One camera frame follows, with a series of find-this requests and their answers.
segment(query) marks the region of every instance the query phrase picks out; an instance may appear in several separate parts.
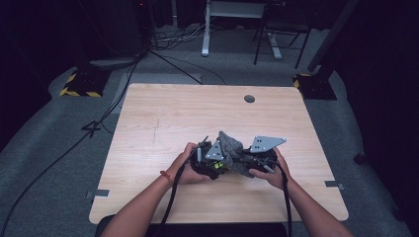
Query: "chair leg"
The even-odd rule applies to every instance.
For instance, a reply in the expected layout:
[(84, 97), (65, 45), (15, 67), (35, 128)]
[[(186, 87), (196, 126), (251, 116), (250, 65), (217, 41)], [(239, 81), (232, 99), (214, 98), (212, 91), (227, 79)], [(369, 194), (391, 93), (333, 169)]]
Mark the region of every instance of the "chair leg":
[(304, 49), (305, 49), (305, 44), (307, 43), (308, 37), (310, 36), (310, 32), (311, 32), (311, 30), (308, 30), (308, 32), (306, 33), (304, 43), (302, 44), (301, 51), (299, 52), (298, 60), (296, 61), (295, 69), (298, 68), (299, 61), (301, 60), (302, 53), (304, 52)]
[(293, 38), (293, 40), (290, 42), (289, 46), (293, 45), (293, 43), (295, 42), (295, 40), (299, 37), (299, 33), (295, 35), (295, 37)]
[(258, 48), (256, 49), (255, 61), (253, 62), (254, 65), (256, 65), (256, 61), (258, 60), (259, 48), (261, 47), (263, 30), (264, 30), (264, 28), (261, 28), (261, 30), (259, 32)]
[(260, 31), (260, 29), (259, 29), (259, 28), (258, 28), (258, 29), (256, 29), (255, 36), (253, 36), (253, 41), (255, 41), (256, 37), (258, 36), (259, 31)]

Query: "forearm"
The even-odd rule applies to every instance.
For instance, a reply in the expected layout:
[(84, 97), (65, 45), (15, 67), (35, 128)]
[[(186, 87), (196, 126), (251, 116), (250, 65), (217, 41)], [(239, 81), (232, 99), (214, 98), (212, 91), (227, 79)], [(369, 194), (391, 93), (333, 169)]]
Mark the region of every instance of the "forearm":
[(310, 236), (353, 236), (339, 220), (315, 201), (297, 182), (290, 181), (289, 194), (290, 200)]
[(102, 236), (144, 236), (158, 203), (169, 189), (167, 179), (158, 177), (117, 213)]

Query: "chair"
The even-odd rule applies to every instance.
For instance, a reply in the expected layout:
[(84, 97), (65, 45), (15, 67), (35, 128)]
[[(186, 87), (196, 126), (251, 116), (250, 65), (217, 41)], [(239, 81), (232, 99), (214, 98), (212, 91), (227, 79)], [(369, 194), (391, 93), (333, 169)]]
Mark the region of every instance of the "chair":
[[(278, 46), (279, 48), (299, 49), (300, 53), (296, 61), (295, 69), (298, 68), (302, 53), (311, 32), (310, 26), (310, 9), (308, 3), (303, 0), (268, 0), (264, 8), (261, 26), (257, 29), (253, 41), (258, 37), (258, 47), (256, 50), (256, 65), (261, 46), (263, 33), (292, 35), (293, 40), (288, 46)], [(305, 34), (304, 43), (301, 48), (291, 48), (295, 40), (300, 34)]]

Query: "hand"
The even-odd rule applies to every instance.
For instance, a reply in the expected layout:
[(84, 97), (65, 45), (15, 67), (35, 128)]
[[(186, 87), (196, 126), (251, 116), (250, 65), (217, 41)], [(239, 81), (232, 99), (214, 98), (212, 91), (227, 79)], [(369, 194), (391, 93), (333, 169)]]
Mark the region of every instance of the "hand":
[[(169, 169), (167, 169), (167, 174), (170, 175), (170, 178), (172, 179), (172, 181), (174, 181), (176, 173), (178, 172), (179, 168), (182, 166), (185, 160), (191, 155), (191, 152), (197, 147), (198, 147), (197, 144), (189, 142), (188, 145), (185, 147), (185, 150), (181, 154), (179, 154), (179, 156), (173, 161)], [(191, 164), (187, 164), (179, 180), (179, 185), (188, 185), (191, 183), (197, 183), (197, 182), (208, 181), (208, 180), (210, 180), (209, 176), (198, 174), (192, 169)]]
[[(275, 153), (277, 153), (278, 161), (280, 162), (281, 167), (283, 168), (283, 170), (287, 174), (287, 178), (288, 178), (289, 182), (292, 182), (293, 178), (290, 175), (290, 170), (288, 168), (286, 160), (284, 159), (284, 156), (281, 155), (281, 153), (280, 153), (280, 151), (278, 150), (277, 147), (274, 148), (274, 151), (275, 151)], [(273, 187), (276, 187), (280, 190), (284, 189), (283, 176), (281, 175), (281, 170), (280, 170), (280, 168), (278, 168), (278, 166), (275, 166), (275, 174), (263, 173), (261, 171), (255, 170), (255, 169), (250, 169), (249, 173), (254, 175), (256, 178), (268, 181), (268, 183), (270, 185), (272, 185)]]

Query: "metal bracket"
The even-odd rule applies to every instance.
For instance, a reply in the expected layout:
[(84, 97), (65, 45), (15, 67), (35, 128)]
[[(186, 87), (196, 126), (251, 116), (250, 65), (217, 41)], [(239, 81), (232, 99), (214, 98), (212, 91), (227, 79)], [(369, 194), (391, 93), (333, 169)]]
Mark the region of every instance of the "metal bracket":
[(219, 141), (213, 143), (212, 147), (209, 149), (209, 152), (206, 155), (206, 158), (209, 160), (217, 160), (221, 161), (224, 159), (221, 152), (221, 145), (219, 144)]
[(250, 147), (251, 153), (259, 153), (268, 151), (276, 146), (279, 146), (286, 142), (285, 138), (281, 137), (269, 137), (269, 136), (256, 136), (253, 139), (253, 144)]
[(339, 190), (346, 190), (346, 187), (343, 184), (339, 184), (337, 181), (325, 181), (324, 184), (327, 188), (337, 187)]

